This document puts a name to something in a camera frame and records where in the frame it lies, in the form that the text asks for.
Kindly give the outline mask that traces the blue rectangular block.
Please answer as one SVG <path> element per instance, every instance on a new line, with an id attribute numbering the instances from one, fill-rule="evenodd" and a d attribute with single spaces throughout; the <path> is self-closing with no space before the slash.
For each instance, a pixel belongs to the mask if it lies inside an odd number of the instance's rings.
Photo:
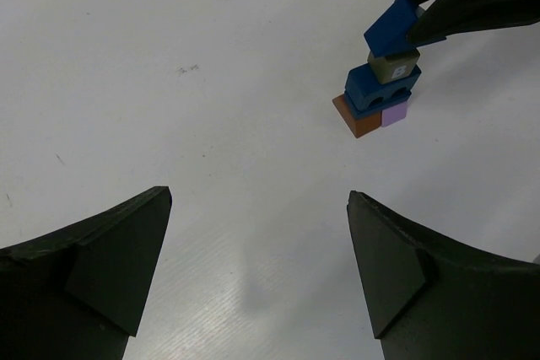
<path id="1" fill-rule="evenodd" d="M 370 115 L 373 115 L 373 114 L 375 114 L 377 112 L 380 112 L 380 111 L 386 110 L 388 108 L 391 108 L 391 107 L 393 107 L 395 105 L 400 105 L 401 103 L 405 103 L 405 102 L 407 102 L 409 100 L 411 95 L 412 95 L 412 92 L 408 90 L 404 94 L 402 94 L 400 96 L 397 96 L 395 98 L 391 98 L 388 101 L 382 101 L 377 105 L 374 105 L 374 106 L 371 106 L 371 107 L 366 107 L 366 108 L 364 108 L 362 110 L 359 110 L 355 106 L 355 104 L 354 104 L 353 100 L 351 99 L 351 97 L 349 96 L 348 92 L 345 91 L 344 94 L 343 94 L 346 106 L 351 111 L 351 114 L 357 119 L 364 118 L 366 116 L 370 116 Z"/>

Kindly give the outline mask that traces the purple wood cube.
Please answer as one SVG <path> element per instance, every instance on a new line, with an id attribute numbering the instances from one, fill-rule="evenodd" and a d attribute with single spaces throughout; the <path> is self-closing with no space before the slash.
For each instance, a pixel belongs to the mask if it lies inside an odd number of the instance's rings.
<path id="1" fill-rule="evenodd" d="M 381 126 L 388 127 L 403 120 L 408 113 L 408 102 L 394 105 L 381 112 Z"/>

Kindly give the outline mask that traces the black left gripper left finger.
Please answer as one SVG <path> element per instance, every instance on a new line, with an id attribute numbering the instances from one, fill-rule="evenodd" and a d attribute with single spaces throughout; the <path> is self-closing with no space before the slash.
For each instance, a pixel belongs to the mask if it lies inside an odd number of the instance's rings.
<path id="1" fill-rule="evenodd" d="M 172 196 L 152 187 L 1 250 L 3 359 L 121 359 L 136 336 Z"/>

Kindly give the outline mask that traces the blue triangular block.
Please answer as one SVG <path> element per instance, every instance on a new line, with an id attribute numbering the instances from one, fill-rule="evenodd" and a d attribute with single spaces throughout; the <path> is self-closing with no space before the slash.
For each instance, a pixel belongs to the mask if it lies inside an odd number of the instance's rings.
<path id="1" fill-rule="evenodd" d="M 395 0 L 364 33 L 370 53 L 379 58 L 446 40 L 447 37 L 442 36 L 413 43 L 407 38 L 408 31 L 424 12 L 421 6 L 410 0 Z"/>

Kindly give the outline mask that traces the brown wood block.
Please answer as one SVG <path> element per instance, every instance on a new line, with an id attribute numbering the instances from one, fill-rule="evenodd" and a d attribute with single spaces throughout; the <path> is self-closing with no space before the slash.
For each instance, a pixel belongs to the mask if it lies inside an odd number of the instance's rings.
<path id="1" fill-rule="evenodd" d="M 335 97 L 332 104 L 356 139 L 381 127 L 382 118 L 380 112 L 364 118 L 355 118 L 345 101 L 344 94 Z"/>

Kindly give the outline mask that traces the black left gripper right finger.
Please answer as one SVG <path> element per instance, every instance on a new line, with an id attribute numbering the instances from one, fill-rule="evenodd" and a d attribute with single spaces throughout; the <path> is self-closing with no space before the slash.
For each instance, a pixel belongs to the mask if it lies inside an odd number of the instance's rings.
<path id="1" fill-rule="evenodd" d="M 538 358 L 538 264 L 458 242 L 363 192 L 347 214 L 385 358 Z"/>

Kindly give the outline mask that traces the blue castle arch block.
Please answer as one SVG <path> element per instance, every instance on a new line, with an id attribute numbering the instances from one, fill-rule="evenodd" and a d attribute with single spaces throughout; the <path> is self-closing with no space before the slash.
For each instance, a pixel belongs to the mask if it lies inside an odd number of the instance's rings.
<path id="1" fill-rule="evenodd" d="M 421 73 L 421 69 L 416 65 L 408 77 L 381 84 L 370 66 L 364 64 L 349 71 L 345 91 L 348 92 L 355 106 L 362 110 L 400 96 L 408 90 L 411 91 Z"/>

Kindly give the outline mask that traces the grey wood cube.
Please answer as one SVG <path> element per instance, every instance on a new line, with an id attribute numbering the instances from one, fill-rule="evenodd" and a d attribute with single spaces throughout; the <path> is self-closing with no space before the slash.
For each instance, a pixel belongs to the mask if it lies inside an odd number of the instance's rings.
<path id="1" fill-rule="evenodd" d="M 391 54 L 388 56 L 374 56 L 371 51 L 367 62 L 381 84 L 394 82 L 408 77 L 420 58 L 417 49 Z"/>

